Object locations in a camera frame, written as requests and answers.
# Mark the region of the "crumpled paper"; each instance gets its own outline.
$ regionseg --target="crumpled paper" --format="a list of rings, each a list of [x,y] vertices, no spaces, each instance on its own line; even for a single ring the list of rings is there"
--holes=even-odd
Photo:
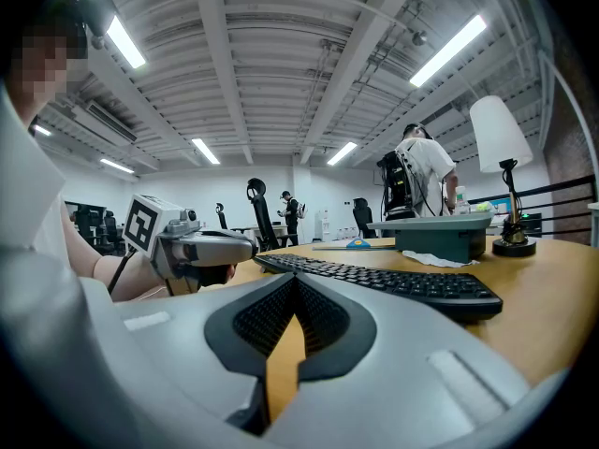
[[[456,263],[455,261],[449,261],[448,259],[441,259],[430,253],[414,253],[413,251],[404,251],[402,253],[408,258],[415,259],[423,265],[437,266],[439,268],[461,268],[462,266],[478,265],[479,261],[472,260],[470,263]]]

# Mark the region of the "lamp base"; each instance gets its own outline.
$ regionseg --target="lamp base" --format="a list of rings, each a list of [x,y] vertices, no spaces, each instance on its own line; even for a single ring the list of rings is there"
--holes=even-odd
[[[528,240],[522,244],[509,244],[502,239],[496,239],[493,241],[493,253],[512,258],[532,256],[536,253],[536,241]]]

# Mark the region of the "linear led light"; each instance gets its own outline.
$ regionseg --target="linear led light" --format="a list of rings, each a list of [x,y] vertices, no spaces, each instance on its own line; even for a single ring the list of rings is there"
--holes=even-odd
[[[327,161],[327,165],[335,165],[339,160],[341,160],[344,156],[346,156],[349,152],[351,152],[354,148],[357,147],[356,143],[352,143],[351,141],[347,143],[343,148],[339,150],[339,152],[333,156],[330,160]]]
[[[192,142],[199,148],[201,152],[204,153],[204,156],[206,156],[206,158],[208,158],[213,165],[221,164],[221,162],[216,159],[216,156],[214,156],[210,149],[206,146],[206,143],[202,141],[202,138],[194,138],[192,139]]]
[[[102,159],[100,160],[100,163],[104,163],[104,165],[108,165],[109,167],[113,167],[113,168],[116,168],[116,169],[120,169],[121,171],[124,171],[125,173],[129,173],[129,174],[131,174],[131,173],[135,173],[135,171],[133,171],[132,169],[125,168],[125,167],[121,167],[121,165],[117,165],[117,164],[116,164],[116,163],[114,163],[113,161],[111,161],[111,160],[107,160],[106,158],[102,158]]]
[[[141,56],[141,53],[139,53],[138,48],[135,46],[135,43],[133,43],[133,40],[125,31],[123,24],[119,21],[118,17],[114,17],[114,20],[112,20],[107,33],[109,34],[110,39],[121,51],[124,58],[127,59],[127,62],[131,64],[131,66],[137,68],[146,63]]]
[[[43,126],[39,126],[38,124],[34,124],[33,126],[34,130],[36,130],[38,133],[41,133],[42,135],[45,135],[46,137],[49,137],[51,135],[51,132],[49,132],[46,128],[44,128]]]
[[[426,80],[437,73],[443,65],[456,56],[461,49],[474,40],[485,28],[487,28],[487,24],[480,15],[476,15],[436,55],[420,68],[420,71],[412,77],[410,83],[415,86],[422,86]]]

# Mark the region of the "person wearing backpack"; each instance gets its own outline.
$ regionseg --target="person wearing backpack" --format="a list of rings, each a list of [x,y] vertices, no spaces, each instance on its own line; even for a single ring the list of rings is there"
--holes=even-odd
[[[420,123],[411,123],[403,131],[403,141],[395,149],[406,164],[415,188],[415,211],[423,217],[447,216],[456,208],[458,174],[456,164]],[[443,198],[443,181],[447,199]]]
[[[298,246],[298,200],[294,198],[288,191],[283,191],[281,199],[284,199],[287,203],[285,211],[277,211],[279,216],[285,217],[285,224],[287,225],[287,234],[296,235],[292,236],[291,242],[294,246]]]

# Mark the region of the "black lamp stand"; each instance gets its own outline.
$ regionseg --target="black lamp stand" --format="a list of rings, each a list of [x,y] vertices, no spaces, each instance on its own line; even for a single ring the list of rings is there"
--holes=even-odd
[[[528,238],[522,231],[520,225],[520,215],[518,212],[516,190],[514,189],[514,179],[512,170],[518,162],[516,160],[504,160],[499,166],[505,170],[505,182],[509,190],[509,199],[512,207],[509,218],[505,219],[502,238],[493,241],[493,252],[499,256],[522,257],[531,256],[536,253],[536,242],[528,241]]]

